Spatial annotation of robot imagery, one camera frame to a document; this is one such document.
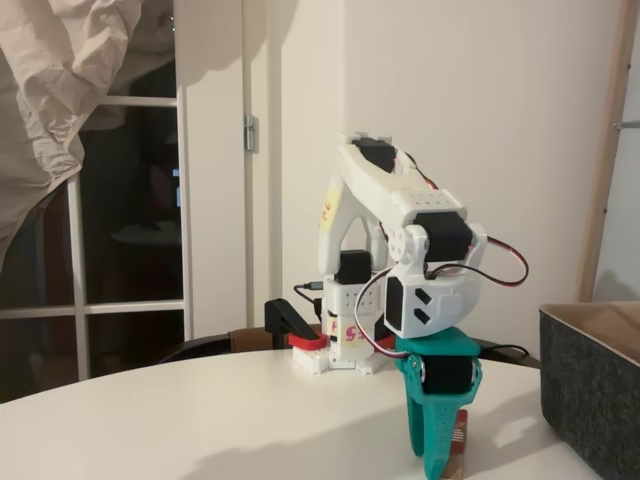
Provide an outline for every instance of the window pane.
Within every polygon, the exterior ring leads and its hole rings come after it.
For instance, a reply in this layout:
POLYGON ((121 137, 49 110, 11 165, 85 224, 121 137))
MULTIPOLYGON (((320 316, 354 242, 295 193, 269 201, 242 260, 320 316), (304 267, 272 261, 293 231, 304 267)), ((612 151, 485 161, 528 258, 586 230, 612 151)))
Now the window pane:
POLYGON ((73 317, 0 320, 0 403, 78 381, 73 317))
POLYGON ((80 138, 87 301, 181 299, 175 108, 100 107, 80 138))
POLYGON ((73 303, 67 185, 33 208, 0 272, 0 310, 73 303))
POLYGON ((176 96, 173 0, 142 4, 142 15, 109 95, 176 96))
POLYGON ((184 313, 89 316, 91 376, 156 365, 184 340, 184 313))

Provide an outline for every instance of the glass door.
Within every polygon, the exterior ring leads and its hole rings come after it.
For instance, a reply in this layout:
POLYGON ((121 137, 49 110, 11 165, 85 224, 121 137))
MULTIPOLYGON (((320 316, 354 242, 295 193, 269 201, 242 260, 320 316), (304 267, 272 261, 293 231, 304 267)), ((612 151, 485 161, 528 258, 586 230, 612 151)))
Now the glass door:
POLYGON ((241 45, 236 3, 161 12, 156 65, 114 84, 80 132, 83 169, 12 242, 0 402, 246 326, 242 59, 227 52, 241 45), (234 22, 224 39, 209 30, 234 22))

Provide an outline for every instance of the white curtain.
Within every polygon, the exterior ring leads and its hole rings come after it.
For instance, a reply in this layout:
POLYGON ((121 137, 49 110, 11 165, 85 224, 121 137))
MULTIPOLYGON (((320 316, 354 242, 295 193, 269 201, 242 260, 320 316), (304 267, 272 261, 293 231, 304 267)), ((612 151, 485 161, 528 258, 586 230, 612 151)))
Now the white curtain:
POLYGON ((27 213, 80 170, 77 134, 101 97, 173 58, 171 0, 2 0, 1 10, 0 269, 27 213))

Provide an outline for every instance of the gray felt box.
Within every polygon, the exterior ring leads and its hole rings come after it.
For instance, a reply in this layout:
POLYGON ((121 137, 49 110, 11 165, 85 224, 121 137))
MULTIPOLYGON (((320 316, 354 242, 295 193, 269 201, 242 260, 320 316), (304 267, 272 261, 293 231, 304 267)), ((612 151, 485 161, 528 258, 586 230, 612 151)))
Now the gray felt box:
POLYGON ((605 480, 640 480, 640 302, 540 309, 542 413, 605 480))

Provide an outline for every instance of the table surface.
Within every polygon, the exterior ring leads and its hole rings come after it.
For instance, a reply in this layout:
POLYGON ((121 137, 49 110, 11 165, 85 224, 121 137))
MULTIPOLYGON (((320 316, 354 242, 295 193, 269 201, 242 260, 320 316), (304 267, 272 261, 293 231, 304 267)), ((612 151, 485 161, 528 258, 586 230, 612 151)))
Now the table surface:
MULTIPOLYGON (((598 479, 540 412, 538 370, 483 362, 466 477, 598 479)), ((416 479, 404 385, 388 365, 310 376, 291 351, 202 358, 0 405, 0 478, 416 479)))

